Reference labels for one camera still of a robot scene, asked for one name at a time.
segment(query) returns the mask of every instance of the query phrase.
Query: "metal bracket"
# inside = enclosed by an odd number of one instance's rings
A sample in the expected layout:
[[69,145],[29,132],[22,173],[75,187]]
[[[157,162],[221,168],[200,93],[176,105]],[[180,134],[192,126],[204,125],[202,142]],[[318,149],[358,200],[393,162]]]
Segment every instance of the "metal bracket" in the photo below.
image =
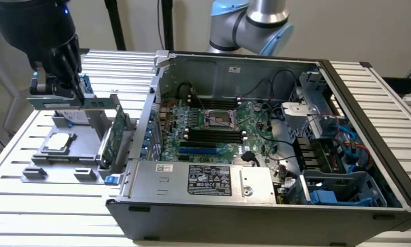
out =
[[170,58],[169,58],[169,51],[168,50],[156,51],[154,57],[153,57],[154,68],[161,68],[164,66],[170,65],[169,60],[170,60]]
[[301,127],[301,125],[308,120],[309,115],[318,114],[316,106],[309,104],[300,104],[297,102],[281,103],[281,112],[292,129]]

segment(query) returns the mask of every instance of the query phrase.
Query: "barcode sticker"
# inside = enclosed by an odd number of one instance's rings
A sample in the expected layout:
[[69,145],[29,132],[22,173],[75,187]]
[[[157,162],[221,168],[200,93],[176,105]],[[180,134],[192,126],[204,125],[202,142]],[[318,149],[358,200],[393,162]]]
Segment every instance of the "barcode sticker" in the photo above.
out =
[[156,169],[154,169],[154,171],[161,171],[161,172],[172,172],[172,170],[173,170],[173,165],[168,165],[168,164],[164,164],[164,165],[157,164]]

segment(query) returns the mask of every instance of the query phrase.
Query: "slotted aluminum surface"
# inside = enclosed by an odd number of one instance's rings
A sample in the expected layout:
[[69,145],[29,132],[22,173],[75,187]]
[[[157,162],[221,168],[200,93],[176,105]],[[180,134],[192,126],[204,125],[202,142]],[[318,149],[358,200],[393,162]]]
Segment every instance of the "slotted aluminum surface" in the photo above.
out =
[[[152,59],[150,53],[90,51],[82,63],[98,97],[118,90],[125,112],[134,118],[140,116],[145,87],[153,76]],[[113,196],[116,188],[19,181],[21,171],[53,124],[50,115],[47,111],[31,113],[0,155],[0,246],[140,246],[124,237],[104,206],[101,195]],[[145,245],[216,246],[162,242]],[[411,247],[411,230],[382,233],[360,244],[398,246]]]
[[411,178],[409,107],[373,69],[364,68],[358,63],[330,63]]

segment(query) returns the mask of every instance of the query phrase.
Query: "motherboard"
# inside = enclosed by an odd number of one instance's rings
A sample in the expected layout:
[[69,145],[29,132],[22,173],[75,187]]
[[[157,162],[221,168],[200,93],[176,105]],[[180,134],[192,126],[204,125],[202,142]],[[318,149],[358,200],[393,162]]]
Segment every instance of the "motherboard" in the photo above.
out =
[[260,166],[268,166],[265,150],[272,143],[261,136],[272,138],[268,114],[258,119],[261,103],[244,101],[210,102],[200,104],[169,100],[160,110],[162,130],[161,161],[193,163],[253,165],[241,159],[250,151]]

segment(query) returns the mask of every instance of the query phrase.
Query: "black pole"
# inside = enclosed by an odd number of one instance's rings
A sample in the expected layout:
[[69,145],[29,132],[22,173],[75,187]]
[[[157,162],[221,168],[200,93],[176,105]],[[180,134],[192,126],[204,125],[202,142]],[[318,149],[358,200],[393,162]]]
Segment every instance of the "black pole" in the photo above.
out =
[[116,40],[117,50],[125,50],[117,0],[104,0],[104,5],[108,9],[113,39]]
[[172,22],[173,0],[161,0],[161,7],[162,7],[164,47],[165,47],[165,50],[174,50],[173,48],[173,22]]

